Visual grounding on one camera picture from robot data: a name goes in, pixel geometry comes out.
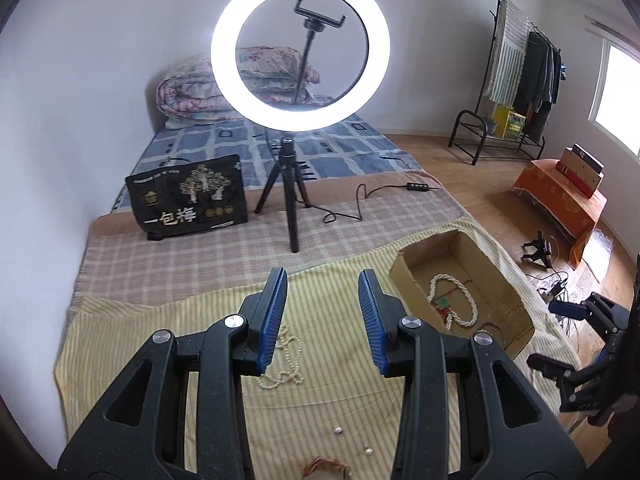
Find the red strap wrist watch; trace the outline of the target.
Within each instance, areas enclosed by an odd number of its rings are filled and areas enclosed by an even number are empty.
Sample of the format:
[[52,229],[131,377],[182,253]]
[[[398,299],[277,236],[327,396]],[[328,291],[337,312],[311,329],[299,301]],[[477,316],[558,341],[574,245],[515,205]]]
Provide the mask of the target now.
[[328,474],[334,479],[350,480],[352,470],[340,460],[318,456],[307,464],[302,472],[303,479],[310,479],[314,474]]

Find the window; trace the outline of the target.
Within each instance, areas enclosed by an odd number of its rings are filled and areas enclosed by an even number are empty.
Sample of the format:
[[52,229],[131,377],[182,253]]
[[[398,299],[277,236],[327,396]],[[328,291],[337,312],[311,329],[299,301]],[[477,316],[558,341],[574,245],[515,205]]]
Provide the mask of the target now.
[[639,159],[639,44],[591,16],[585,19],[588,32],[602,40],[589,120]]

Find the black snack bag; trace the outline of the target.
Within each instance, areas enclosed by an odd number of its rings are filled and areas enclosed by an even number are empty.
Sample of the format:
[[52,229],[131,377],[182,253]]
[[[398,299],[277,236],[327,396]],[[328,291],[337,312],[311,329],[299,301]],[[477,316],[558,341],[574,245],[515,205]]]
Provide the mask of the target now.
[[236,226],[248,220],[237,154],[133,174],[126,188],[149,240]]

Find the black phone holder clamp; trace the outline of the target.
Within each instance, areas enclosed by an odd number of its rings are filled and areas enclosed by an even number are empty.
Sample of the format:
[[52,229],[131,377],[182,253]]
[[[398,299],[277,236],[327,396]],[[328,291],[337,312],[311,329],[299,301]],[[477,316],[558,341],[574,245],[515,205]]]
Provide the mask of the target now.
[[303,0],[296,1],[294,13],[305,19],[304,27],[307,30],[311,30],[312,32],[322,32],[326,26],[340,29],[346,21],[346,15],[342,15],[341,18],[337,20],[336,18],[330,18],[324,14],[306,9],[302,6],[302,3]]

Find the stacked boxes on stool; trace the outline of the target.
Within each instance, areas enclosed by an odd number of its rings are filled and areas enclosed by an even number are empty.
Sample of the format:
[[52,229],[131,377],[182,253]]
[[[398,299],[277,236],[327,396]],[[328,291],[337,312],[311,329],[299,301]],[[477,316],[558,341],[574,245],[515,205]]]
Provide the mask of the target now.
[[587,197],[597,192],[604,178],[602,162],[576,143],[570,148],[564,148],[555,168]]

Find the yellow striped cloth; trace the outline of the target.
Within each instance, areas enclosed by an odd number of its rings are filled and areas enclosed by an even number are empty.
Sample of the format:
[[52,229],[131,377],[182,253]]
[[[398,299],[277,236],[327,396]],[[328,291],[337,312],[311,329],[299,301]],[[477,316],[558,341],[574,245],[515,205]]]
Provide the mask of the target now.
[[[250,450],[258,478],[297,479],[321,456],[347,464],[357,479],[390,474],[402,397],[400,379],[378,374],[364,332],[357,278],[370,268],[393,292],[388,272],[408,235],[363,254],[293,273],[280,348],[264,378],[243,382]],[[70,309],[54,368],[67,429],[75,431],[108,385],[156,330],[206,330],[239,309],[257,283],[217,289],[160,306],[87,296]],[[342,427],[342,434],[334,434]],[[372,448],[370,456],[364,454]]]

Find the cardboard box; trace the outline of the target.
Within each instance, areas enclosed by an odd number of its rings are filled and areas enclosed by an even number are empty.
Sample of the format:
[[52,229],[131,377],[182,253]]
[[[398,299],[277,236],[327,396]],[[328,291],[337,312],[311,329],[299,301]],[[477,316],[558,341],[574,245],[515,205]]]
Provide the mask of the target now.
[[443,334],[469,338],[484,330],[510,358],[534,334],[521,295],[459,230],[401,248],[390,280],[408,311]]

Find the black tripod stand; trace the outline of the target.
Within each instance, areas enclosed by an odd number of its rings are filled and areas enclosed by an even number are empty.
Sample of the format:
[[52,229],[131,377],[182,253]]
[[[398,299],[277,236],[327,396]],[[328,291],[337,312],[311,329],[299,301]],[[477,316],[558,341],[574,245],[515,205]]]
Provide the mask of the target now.
[[281,178],[283,183],[290,248],[291,252],[297,254],[299,252],[299,235],[297,225],[296,192],[299,192],[300,196],[302,196],[303,205],[306,208],[310,207],[310,200],[306,191],[302,170],[300,170],[298,164],[295,142],[292,136],[289,136],[288,134],[282,136],[280,139],[280,148],[278,149],[278,154],[274,159],[274,165],[271,168],[266,185],[262,190],[262,195],[259,197],[254,210],[255,214],[260,214],[262,212],[262,208],[264,208],[267,198],[269,197],[269,194],[278,178]]

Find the folded floral quilt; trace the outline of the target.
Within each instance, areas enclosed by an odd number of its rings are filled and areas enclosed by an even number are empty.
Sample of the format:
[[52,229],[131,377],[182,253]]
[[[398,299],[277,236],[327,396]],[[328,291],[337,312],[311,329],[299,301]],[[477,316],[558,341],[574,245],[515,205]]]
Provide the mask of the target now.
[[[236,51],[236,65],[248,90],[269,105],[288,105],[299,91],[300,104],[314,104],[320,74],[309,64],[305,73],[302,55],[290,47],[255,46]],[[156,106],[167,117],[169,128],[183,124],[212,124],[239,118],[216,84],[210,55],[198,54],[170,70],[156,89]]]

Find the striped hanging cloth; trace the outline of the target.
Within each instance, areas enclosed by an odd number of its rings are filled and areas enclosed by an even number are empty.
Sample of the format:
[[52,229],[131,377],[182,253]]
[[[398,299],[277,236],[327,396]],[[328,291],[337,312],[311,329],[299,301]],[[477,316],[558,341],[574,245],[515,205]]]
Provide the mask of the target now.
[[532,26],[528,16],[511,0],[500,0],[494,46],[483,94],[496,104],[511,107],[524,67],[528,35]]

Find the small black floor tripod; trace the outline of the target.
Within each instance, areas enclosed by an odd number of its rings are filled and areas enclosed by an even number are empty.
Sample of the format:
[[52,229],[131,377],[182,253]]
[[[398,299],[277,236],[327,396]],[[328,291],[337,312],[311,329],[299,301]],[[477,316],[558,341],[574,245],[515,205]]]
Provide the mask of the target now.
[[539,263],[545,269],[551,269],[552,264],[552,248],[551,243],[544,236],[544,232],[538,231],[537,237],[530,242],[522,245],[522,260],[528,260],[532,263]]

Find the blue patterned bed sheet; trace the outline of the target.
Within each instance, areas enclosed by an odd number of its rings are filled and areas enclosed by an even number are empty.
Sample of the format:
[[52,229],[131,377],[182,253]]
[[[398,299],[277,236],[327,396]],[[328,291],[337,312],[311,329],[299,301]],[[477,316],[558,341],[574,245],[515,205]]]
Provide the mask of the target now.
[[[171,118],[132,172],[237,154],[244,188],[260,190],[271,171],[273,156],[278,154],[280,136],[280,132],[267,131],[236,113],[219,113],[214,122],[205,124]],[[307,182],[421,168],[411,155],[357,115],[328,128],[295,133],[294,142]]]

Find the yellow box on rack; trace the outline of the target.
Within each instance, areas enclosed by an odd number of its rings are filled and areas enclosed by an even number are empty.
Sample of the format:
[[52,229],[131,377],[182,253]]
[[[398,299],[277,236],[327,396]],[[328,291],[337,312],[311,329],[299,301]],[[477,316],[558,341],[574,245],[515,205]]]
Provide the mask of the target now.
[[526,124],[524,115],[503,105],[496,106],[492,120],[496,123],[495,136],[501,139],[518,140]]

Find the orange covered stool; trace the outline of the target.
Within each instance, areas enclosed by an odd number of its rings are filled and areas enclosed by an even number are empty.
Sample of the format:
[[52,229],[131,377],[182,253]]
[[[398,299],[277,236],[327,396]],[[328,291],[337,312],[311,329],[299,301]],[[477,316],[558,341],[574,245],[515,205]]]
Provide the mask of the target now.
[[590,197],[556,169],[557,159],[531,160],[511,186],[511,192],[528,197],[544,208],[564,235],[573,242],[568,263],[576,270],[606,205],[600,191]]

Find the black clothes rack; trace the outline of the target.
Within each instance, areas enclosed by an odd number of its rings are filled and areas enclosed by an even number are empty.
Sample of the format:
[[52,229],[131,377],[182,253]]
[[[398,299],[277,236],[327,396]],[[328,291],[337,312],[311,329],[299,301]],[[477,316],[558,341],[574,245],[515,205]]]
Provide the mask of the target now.
[[562,51],[511,0],[497,0],[475,106],[460,110],[448,145],[481,159],[540,159],[552,107],[566,79]]

